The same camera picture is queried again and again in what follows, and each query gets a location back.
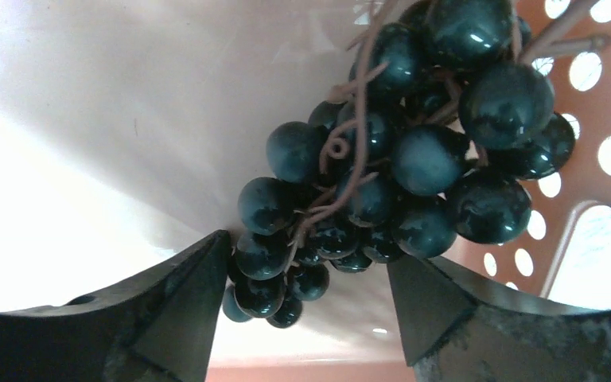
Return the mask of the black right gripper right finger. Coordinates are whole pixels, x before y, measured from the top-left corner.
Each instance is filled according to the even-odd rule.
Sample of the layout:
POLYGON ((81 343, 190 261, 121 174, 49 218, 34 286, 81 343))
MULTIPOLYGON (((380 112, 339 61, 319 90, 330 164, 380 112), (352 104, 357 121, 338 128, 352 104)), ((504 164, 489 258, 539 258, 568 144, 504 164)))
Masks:
POLYGON ((446 258, 389 264, 419 381, 611 381, 611 310, 539 298, 446 258))

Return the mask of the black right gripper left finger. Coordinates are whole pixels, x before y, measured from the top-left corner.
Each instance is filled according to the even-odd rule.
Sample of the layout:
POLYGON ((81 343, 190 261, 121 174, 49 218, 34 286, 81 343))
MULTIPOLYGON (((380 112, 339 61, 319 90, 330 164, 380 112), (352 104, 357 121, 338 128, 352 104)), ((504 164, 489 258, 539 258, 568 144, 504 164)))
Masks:
POLYGON ((203 381, 227 281, 218 230, 62 306, 0 313, 0 381, 203 381))

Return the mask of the dark toy grape bunch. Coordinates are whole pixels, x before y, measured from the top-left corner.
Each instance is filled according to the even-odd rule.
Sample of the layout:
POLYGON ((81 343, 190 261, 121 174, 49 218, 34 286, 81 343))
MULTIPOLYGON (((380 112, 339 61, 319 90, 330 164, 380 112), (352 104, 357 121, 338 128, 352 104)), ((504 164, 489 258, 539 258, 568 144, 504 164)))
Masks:
POLYGON ((513 1, 417 1, 389 22, 392 7, 352 41, 348 80, 307 122, 269 135, 272 175, 237 201, 228 319, 289 328, 328 290, 330 268, 434 258, 460 237, 515 240, 532 215, 524 183, 570 160, 574 129, 533 61, 608 46, 608 35, 565 38, 593 2, 571 2, 538 35, 513 1))

